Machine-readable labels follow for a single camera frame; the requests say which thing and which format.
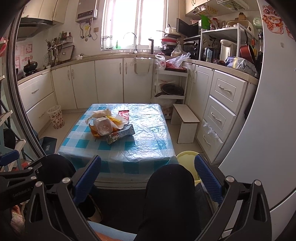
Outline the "black microwave oven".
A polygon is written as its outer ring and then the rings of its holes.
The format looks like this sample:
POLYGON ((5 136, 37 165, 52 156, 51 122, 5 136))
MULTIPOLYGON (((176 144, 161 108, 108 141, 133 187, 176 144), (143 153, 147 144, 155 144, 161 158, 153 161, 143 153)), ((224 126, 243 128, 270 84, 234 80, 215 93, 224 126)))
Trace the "black microwave oven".
POLYGON ((176 31, 177 33, 182 34, 186 37, 194 37, 201 34, 201 27, 199 26, 199 21, 189 25, 180 18, 177 18, 176 31))

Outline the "orange peel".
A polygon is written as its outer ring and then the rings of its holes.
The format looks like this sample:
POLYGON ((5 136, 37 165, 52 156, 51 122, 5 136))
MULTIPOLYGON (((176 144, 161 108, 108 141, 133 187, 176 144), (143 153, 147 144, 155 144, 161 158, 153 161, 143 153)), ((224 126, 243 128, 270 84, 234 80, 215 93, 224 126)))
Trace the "orange peel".
POLYGON ((91 125, 91 124, 89 124, 88 126, 89 126, 89 128, 90 128, 90 131, 91 131, 92 135, 93 135, 95 138, 101 138, 101 135, 99 134, 96 125, 91 125))

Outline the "person left knee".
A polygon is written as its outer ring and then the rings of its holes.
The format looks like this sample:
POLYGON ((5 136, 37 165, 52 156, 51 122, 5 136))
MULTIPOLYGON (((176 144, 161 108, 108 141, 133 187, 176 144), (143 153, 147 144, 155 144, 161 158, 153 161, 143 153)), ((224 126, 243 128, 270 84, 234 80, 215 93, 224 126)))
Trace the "person left knee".
MULTIPOLYGON (((65 177, 72 177, 76 173, 73 164, 63 156, 51 154, 41 159, 40 169, 41 180, 45 185, 59 183, 65 177)), ((97 223, 101 222, 101 212, 99 210, 99 191, 95 185, 78 207, 87 220, 97 223)))

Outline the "red snack wrapper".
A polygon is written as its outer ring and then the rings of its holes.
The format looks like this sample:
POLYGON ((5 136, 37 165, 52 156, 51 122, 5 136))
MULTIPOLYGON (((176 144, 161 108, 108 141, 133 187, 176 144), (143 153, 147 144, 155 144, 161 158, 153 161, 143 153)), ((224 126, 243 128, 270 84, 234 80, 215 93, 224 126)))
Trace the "red snack wrapper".
POLYGON ((130 111, 129 110, 120 110, 118 112, 118 115, 127 121, 130 119, 130 111))

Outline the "black pot on stove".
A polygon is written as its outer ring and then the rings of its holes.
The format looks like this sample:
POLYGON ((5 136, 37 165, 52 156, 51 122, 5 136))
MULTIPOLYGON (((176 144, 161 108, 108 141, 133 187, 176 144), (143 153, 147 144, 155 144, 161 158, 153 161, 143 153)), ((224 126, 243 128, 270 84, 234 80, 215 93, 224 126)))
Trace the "black pot on stove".
POLYGON ((27 65, 25 65, 23 67, 23 71, 24 71, 25 75, 28 76, 32 73, 35 73, 37 66, 38 66, 37 61, 31 61, 29 59, 27 65))

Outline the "white drawer cabinet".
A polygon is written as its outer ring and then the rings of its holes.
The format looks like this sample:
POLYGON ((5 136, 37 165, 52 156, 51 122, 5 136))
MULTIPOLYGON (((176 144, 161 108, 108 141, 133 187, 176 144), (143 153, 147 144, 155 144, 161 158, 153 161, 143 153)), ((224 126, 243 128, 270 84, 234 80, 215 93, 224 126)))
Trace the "white drawer cabinet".
POLYGON ((257 85, 215 70, 201 126, 197 132, 206 160, 219 165, 238 138, 257 85))

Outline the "white floral waste basket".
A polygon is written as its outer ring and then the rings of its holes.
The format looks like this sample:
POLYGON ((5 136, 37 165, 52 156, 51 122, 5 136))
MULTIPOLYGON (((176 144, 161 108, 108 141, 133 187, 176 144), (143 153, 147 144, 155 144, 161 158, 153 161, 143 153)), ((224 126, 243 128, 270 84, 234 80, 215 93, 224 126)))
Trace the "white floral waste basket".
POLYGON ((49 115, 54 129, 60 129, 65 125, 60 105, 56 105, 48 109, 47 114, 49 115))

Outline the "kitchen faucet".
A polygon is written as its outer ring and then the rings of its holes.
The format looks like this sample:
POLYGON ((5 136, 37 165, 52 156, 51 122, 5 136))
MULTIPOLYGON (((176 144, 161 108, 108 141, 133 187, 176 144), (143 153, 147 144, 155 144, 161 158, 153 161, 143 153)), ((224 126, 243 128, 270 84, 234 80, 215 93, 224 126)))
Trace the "kitchen faucet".
POLYGON ((137 54, 138 50, 137 50, 137 35, 135 33, 132 33, 133 35, 133 53, 137 54))

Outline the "yellow plastic trash bucket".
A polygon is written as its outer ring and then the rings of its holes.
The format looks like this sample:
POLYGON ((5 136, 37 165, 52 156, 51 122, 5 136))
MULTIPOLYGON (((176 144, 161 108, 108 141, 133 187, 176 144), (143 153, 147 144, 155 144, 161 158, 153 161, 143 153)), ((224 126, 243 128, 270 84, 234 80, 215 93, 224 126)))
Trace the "yellow plastic trash bucket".
POLYGON ((198 152, 195 151, 183 151, 177 154, 178 163, 184 166, 194 177, 195 186, 197 186, 201 179, 195 169, 194 161, 195 157, 198 155, 198 152))

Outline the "clear plastic bag on rack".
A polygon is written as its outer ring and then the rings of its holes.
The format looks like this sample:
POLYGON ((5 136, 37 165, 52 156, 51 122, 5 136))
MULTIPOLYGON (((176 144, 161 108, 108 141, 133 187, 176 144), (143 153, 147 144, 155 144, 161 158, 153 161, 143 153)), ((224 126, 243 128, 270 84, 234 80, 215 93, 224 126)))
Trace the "clear plastic bag on rack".
POLYGON ((178 69, 182 65, 182 63, 190 58, 191 53, 187 52, 186 54, 182 54, 180 56, 174 57, 166 61, 166 68, 175 68, 178 69))

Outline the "black frying pan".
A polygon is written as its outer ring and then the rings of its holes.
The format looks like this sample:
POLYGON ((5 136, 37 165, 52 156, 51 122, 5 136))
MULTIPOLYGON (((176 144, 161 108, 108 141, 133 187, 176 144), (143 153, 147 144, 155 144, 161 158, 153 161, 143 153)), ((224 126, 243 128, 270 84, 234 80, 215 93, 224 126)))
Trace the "black frying pan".
POLYGON ((162 91, 157 93, 154 97, 159 97, 162 95, 184 95, 184 89, 182 87, 171 83, 162 85, 161 90, 162 91))

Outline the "milk carton with cow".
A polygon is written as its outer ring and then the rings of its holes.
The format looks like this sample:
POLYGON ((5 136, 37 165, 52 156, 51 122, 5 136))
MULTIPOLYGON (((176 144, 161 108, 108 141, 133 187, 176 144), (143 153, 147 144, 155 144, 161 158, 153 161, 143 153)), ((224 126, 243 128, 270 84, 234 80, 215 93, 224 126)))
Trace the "milk carton with cow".
POLYGON ((106 141, 107 141, 107 144, 111 145, 121 138, 124 138, 126 136, 132 136, 134 134, 135 134, 135 131, 134 131, 133 125, 132 124, 125 125, 125 127, 123 129, 121 129, 117 132, 111 133, 107 137, 106 141))

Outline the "range hood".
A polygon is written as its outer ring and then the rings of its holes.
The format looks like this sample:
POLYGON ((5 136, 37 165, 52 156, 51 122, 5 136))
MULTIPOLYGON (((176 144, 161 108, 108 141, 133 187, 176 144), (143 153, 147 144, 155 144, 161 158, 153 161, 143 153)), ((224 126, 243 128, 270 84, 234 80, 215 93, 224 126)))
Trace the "range hood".
POLYGON ((27 38, 32 38, 40 32, 53 27, 54 23, 50 20, 38 18, 21 18, 17 41, 23 41, 27 38))

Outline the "yellow plastic wrapper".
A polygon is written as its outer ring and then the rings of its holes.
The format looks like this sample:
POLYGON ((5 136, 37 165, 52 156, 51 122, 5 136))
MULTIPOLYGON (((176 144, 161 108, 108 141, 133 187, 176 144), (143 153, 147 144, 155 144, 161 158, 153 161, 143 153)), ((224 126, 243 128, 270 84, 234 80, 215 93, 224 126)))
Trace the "yellow plastic wrapper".
POLYGON ((129 120, 126 120, 120 115, 117 115, 116 117, 107 116, 107 118, 111 121, 111 126, 114 129, 121 130, 125 127, 125 125, 128 125, 129 120))

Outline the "white plastic bag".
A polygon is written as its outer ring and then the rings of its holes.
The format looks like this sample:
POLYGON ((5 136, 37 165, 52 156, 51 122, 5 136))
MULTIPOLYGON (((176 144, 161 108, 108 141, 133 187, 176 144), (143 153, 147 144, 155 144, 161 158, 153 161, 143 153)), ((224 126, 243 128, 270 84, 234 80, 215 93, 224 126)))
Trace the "white plastic bag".
POLYGON ((107 116, 111 116, 111 111, 108 108, 104 110, 93 111, 91 117, 89 117, 85 122, 88 125, 92 121, 95 125, 101 121, 108 120, 107 116))

